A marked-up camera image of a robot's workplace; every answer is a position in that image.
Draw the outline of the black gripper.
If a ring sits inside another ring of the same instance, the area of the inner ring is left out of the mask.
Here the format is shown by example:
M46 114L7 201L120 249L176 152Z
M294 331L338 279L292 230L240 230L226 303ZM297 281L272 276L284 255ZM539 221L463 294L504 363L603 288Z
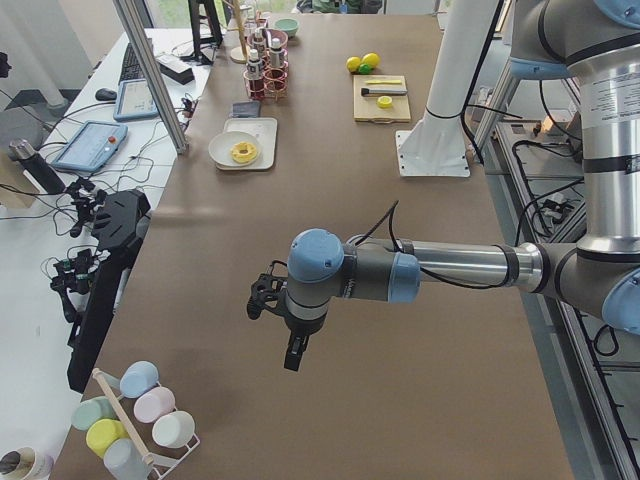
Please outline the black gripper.
M292 298L285 301L287 312L285 323L290 330L290 338L284 358L284 368L298 371L308 344L309 337L317 333L326 319L326 304L303 306Z

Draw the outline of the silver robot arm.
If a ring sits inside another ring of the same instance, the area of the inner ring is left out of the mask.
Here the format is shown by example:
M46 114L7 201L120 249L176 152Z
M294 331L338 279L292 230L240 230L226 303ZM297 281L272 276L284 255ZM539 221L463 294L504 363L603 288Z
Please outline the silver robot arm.
M586 232L576 243L476 246L361 237L311 229L292 242L278 305L297 370L332 297L405 303L421 282L514 286L639 330L639 5L635 1L520 1L512 64L538 63L580 84Z

